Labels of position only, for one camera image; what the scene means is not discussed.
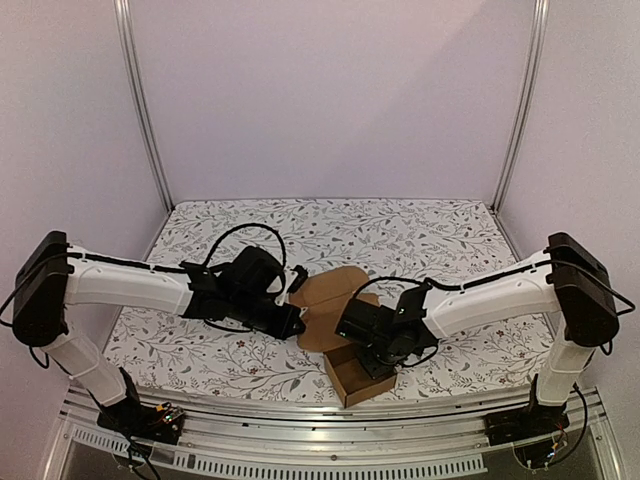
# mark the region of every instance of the cardboard box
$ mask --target cardboard box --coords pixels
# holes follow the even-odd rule
[[[353,292],[369,280],[358,267],[340,267],[307,279],[291,295],[289,303],[307,308],[302,321],[307,326],[298,335],[298,346],[308,352],[326,352],[350,342],[335,334],[340,316]],[[378,296],[364,293],[358,298],[378,305]]]
[[[324,354],[327,374],[345,408],[387,392],[396,385],[395,373],[372,380],[356,357],[357,348],[349,344]]]

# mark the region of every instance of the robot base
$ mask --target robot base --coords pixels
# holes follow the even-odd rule
[[[484,417],[485,435],[490,445],[519,442],[528,438],[551,435],[569,427],[569,417],[564,413],[566,404],[560,407],[540,405],[536,398],[536,375],[531,383],[529,404],[502,412],[490,413]],[[544,468],[549,463],[549,453],[553,451],[553,440],[541,441],[514,447],[518,461],[526,468]]]
[[[157,407],[142,405],[129,374],[123,368],[120,373],[126,385],[126,397],[109,407],[100,406],[98,426],[125,438],[138,437],[177,445],[184,426],[184,410],[168,402]]]
[[[153,407],[142,406],[140,410],[142,418],[158,418],[158,412]],[[143,427],[140,429],[132,429],[130,434],[132,437],[144,438],[153,442],[168,443],[170,445],[177,445],[182,434],[182,427],[184,426],[185,417],[176,418],[170,424],[160,421],[155,426],[149,425],[147,422],[142,422]],[[98,426],[106,428],[107,430],[113,430],[114,432],[122,433],[113,421],[104,413],[100,413],[98,416]]]

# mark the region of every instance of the black cable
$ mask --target black cable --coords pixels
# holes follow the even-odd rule
[[[73,253],[74,258],[82,258],[82,255]],[[122,258],[106,257],[104,255],[98,255],[96,253],[87,253],[84,258],[91,261],[109,263],[111,265],[120,265],[121,267],[140,268],[142,270],[149,270],[162,273],[187,273],[182,267],[168,267],[166,265],[156,265],[152,263],[139,262],[137,260],[124,260]]]
[[[401,363],[400,365],[401,365],[403,368],[413,368],[413,367],[417,367],[418,365],[422,365],[422,364],[423,364],[424,362],[426,362],[427,360],[431,360],[431,359],[436,355],[436,353],[438,353],[438,347],[439,347],[439,346],[438,346],[438,345],[436,345],[436,348],[435,348],[435,350],[434,350],[433,352],[431,352],[431,353],[430,353],[429,355],[427,355],[426,357],[421,358],[421,359],[420,359],[420,360],[418,360],[416,363],[412,363],[412,364],[410,364],[410,365],[407,365],[407,364],[405,364],[405,363]]]
[[[205,325],[209,325],[211,328],[216,328],[218,330],[222,330],[223,332],[229,332],[229,333],[249,333],[252,332],[253,330],[240,330],[240,329],[236,329],[236,328],[229,328],[229,327],[223,327],[222,325],[216,325],[215,323],[213,323],[210,320],[203,320],[203,322],[205,323]]]
[[[45,370],[47,370],[49,368],[50,361],[49,361],[49,355],[48,354],[46,354],[46,353],[44,354],[44,362],[43,362],[42,360],[40,360],[36,356],[36,352],[33,351],[33,347],[29,347],[29,353],[31,354],[31,358],[33,358],[38,365],[40,365]]]
[[[366,282],[365,284],[361,285],[355,292],[353,292],[353,295],[351,296],[351,298],[356,298],[358,295],[360,295],[360,293],[362,293],[362,291],[367,288],[370,285],[373,285],[374,283],[378,283],[378,282],[405,282],[405,283],[413,283],[414,285],[422,285],[423,282],[420,282],[418,280],[414,280],[413,278],[403,278],[403,277],[378,277],[378,278],[373,278],[371,280],[369,280],[368,282]]]
[[[584,364],[584,367],[582,367],[582,371],[583,371],[583,372],[587,369],[587,367],[588,367],[589,365],[591,365],[591,361],[593,360],[593,356],[595,355],[595,353],[596,353],[596,351],[595,351],[595,350],[593,350],[593,351],[591,352],[591,355],[589,355],[589,358],[587,359],[587,363],[585,363],[585,364]]]
[[[91,393],[88,390],[87,390],[87,393],[89,394],[89,396],[92,398],[93,402],[98,407],[98,410],[100,410],[100,412],[102,412],[102,414],[104,416],[106,416],[113,425],[117,425],[118,422],[116,422],[115,419],[111,415],[109,415],[109,412],[107,412],[102,407],[102,405],[100,405],[100,402],[98,402],[98,399],[93,395],[93,393]],[[129,448],[127,449],[127,452],[129,454],[129,467],[131,468],[131,471],[133,473],[135,473],[138,478],[141,478],[143,480],[150,480],[147,477],[143,476],[140,472],[138,472],[137,471],[137,467],[133,466],[133,453],[132,453],[132,450],[134,450],[138,455],[140,455],[142,457],[144,462],[151,469],[151,471],[153,472],[153,475],[156,477],[155,480],[162,480],[162,478],[160,477],[160,474],[158,473],[158,471],[155,469],[155,467],[151,463],[151,460],[149,460],[149,455],[147,455],[147,453],[144,452],[142,450],[142,448],[140,448],[140,444],[138,444],[138,442],[136,442],[133,438],[131,438],[131,435],[125,434],[123,432],[118,432],[118,433],[120,433],[120,435],[122,435],[127,440],[127,442],[129,442]]]
[[[284,245],[284,240],[282,239],[280,232],[278,232],[275,228],[270,227],[269,225],[265,225],[264,223],[243,223],[241,225],[236,225],[235,227],[224,232],[222,235],[218,237],[218,239],[215,241],[211,249],[209,249],[209,253],[207,253],[207,257],[205,258],[204,262],[202,262],[202,265],[206,266],[209,264],[209,262],[211,261],[211,258],[213,257],[213,254],[215,253],[215,251],[218,249],[218,247],[220,246],[220,244],[225,238],[227,238],[232,233],[237,232],[238,230],[244,230],[245,228],[252,228],[252,227],[262,228],[263,230],[267,230],[276,237],[276,239],[278,240],[278,243],[280,244],[280,250],[282,251],[282,269],[284,270],[284,268],[287,266],[287,249]]]
[[[618,300],[620,300],[622,303],[626,304],[627,307],[629,307],[626,310],[622,310],[620,312],[616,312],[616,315],[618,315],[619,317],[621,317],[622,315],[626,315],[628,313],[631,313],[631,312],[635,311],[635,309],[636,309],[635,304],[631,300],[629,300],[628,298],[623,296],[621,293],[619,293],[616,290],[614,290],[613,288],[611,288],[609,285],[604,283],[602,280],[600,280],[598,277],[596,277],[589,270],[587,270],[586,268],[581,267],[580,265],[576,265],[575,263],[572,263],[572,262],[565,262],[564,260],[545,260],[543,262],[540,262],[536,266],[543,265],[543,264],[544,265],[554,264],[554,265],[564,265],[564,266],[567,266],[567,267],[573,267],[576,270],[578,270],[580,273],[582,273],[583,275],[586,275],[587,277],[589,277],[589,279],[591,281],[593,281],[594,283],[597,283],[600,288],[602,288],[606,292],[610,293],[611,295],[616,297]]]
[[[127,452],[129,454],[129,469],[133,473],[135,473],[138,478],[141,478],[142,480],[150,480],[149,478],[145,477],[144,475],[142,475],[138,471],[139,467],[134,467],[133,466],[133,452],[132,452],[132,450],[135,449],[136,453],[142,457],[142,459],[144,460],[144,463],[146,463],[147,466],[149,467],[149,469],[153,472],[153,475],[156,477],[156,480],[162,480],[160,478],[160,474],[158,473],[156,468],[153,466],[153,464],[149,460],[149,455],[146,454],[145,452],[143,452],[142,449],[140,448],[140,445],[138,445],[138,443],[136,441],[134,441],[131,437],[125,437],[125,438],[129,442],[129,448],[127,449]]]
[[[587,433],[587,425],[589,424],[589,407],[587,406],[587,399],[584,398],[584,394],[580,391],[580,388],[578,388],[578,385],[574,384],[573,390],[578,394],[578,396],[580,397],[580,400],[582,400],[582,408],[584,409],[584,423],[582,424],[582,430],[580,431],[580,436],[578,437],[578,440],[576,440],[576,443],[574,443],[573,447],[571,447],[571,450],[569,450],[564,457],[559,458],[556,461],[552,460],[551,463],[549,463],[550,467],[552,467],[553,465],[562,463],[567,458],[569,458],[573,454],[573,452],[575,452],[578,449],[578,447],[580,446],[580,442],[582,442],[582,439]]]
[[[478,280],[472,280],[472,281],[470,281],[468,283],[463,283],[463,284],[460,284],[460,285],[445,285],[445,284],[440,283],[437,280],[434,280],[433,278],[429,278],[429,277],[426,277],[423,282],[424,283],[429,283],[433,287],[435,287],[435,288],[437,288],[439,290],[443,290],[443,291],[447,291],[447,292],[455,292],[455,291],[466,290],[466,289],[473,288],[473,287],[478,287],[480,285],[485,285],[485,284],[491,283],[491,282],[493,282],[495,280],[499,280],[501,278],[508,277],[508,276],[511,276],[511,275],[516,275],[518,273],[523,273],[523,272],[526,272],[528,270],[532,270],[532,269],[535,269],[535,268],[538,268],[538,267],[544,267],[545,265],[563,265],[563,266],[567,266],[567,267],[572,267],[572,268],[575,268],[576,270],[578,270],[583,275],[587,276],[592,282],[596,283],[600,288],[602,288],[603,290],[605,290],[606,292],[608,292],[609,294],[613,295],[615,298],[620,300],[622,303],[627,305],[627,307],[628,307],[627,309],[621,310],[619,312],[616,312],[616,315],[618,315],[619,317],[621,317],[622,315],[626,315],[628,313],[631,313],[631,312],[635,311],[635,309],[636,309],[635,304],[631,300],[629,300],[628,298],[623,296],[621,293],[619,293],[618,291],[614,290],[609,285],[604,283],[602,280],[600,280],[598,277],[596,277],[589,270],[587,270],[586,268],[584,268],[584,267],[582,267],[580,265],[577,265],[577,264],[575,264],[573,262],[567,262],[567,261],[564,261],[564,260],[543,260],[543,261],[535,263],[533,265],[523,265],[521,267],[514,268],[513,270],[508,270],[506,272],[495,273],[493,275],[488,275],[488,276],[480,278]]]
[[[604,348],[604,345],[600,345],[600,350],[605,356],[609,356],[613,353],[613,340],[609,340],[608,350]]]

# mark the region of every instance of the white wall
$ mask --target white wall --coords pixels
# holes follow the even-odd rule
[[[504,222],[523,253],[565,230],[640,302],[640,3],[552,2],[543,61]],[[629,478],[640,470],[640,315],[587,372]]]
[[[0,296],[51,229],[90,249],[140,257],[164,214],[112,2],[0,3],[0,65]],[[99,342],[114,314],[69,313]],[[67,380],[37,367],[2,329],[0,385],[0,477],[33,480]]]
[[[176,200],[489,200],[533,5],[132,2]]]

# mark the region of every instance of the black mount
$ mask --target black mount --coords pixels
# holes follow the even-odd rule
[[[610,287],[609,274],[602,263],[566,233],[549,237],[545,250],[551,260],[582,267]],[[547,282],[553,284],[566,321],[565,338],[582,347],[598,347],[612,340],[620,330],[611,293],[570,265],[553,264]]]
[[[531,382],[529,403],[521,408],[490,413],[484,417],[485,435],[490,445],[517,442],[527,438],[557,432],[559,426],[567,428],[569,417],[564,413],[566,404],[546,407],[538,403],[536,386],[538,376]]]
[[[182,410],[169,404],[158,408],[142,405],[133,380],[124,369],[121,368],[120,372],[127,386],[127,396],[109,407],[100,406],[98,426],[118,432],[125,438],[146,438],[177,445],[185,420]]]
[[[34,266],[67,252],[67,235],[49,232],[16,275],[16,287],[32,274]],[[13,301],[13,334],[25,345],[44,347],[69,333],[64,321],[64,295],[73,267],[66,258],[47,262],[16,292]]]
[[[285,284],[282,265],[268,252],[246,247],[231,263],[206,267],[182,262],[180,266],[187,270],[193,290],[184,318],[220,321],[229,317],[281,340],[304,332],[300,308],[288,303],[277,305],[274,299],[281,292],[267,292],[276,278],[280,278],[283,288]],[[297,290],[308,276],[302,267],[294,271],[298,276],[290,292]]]

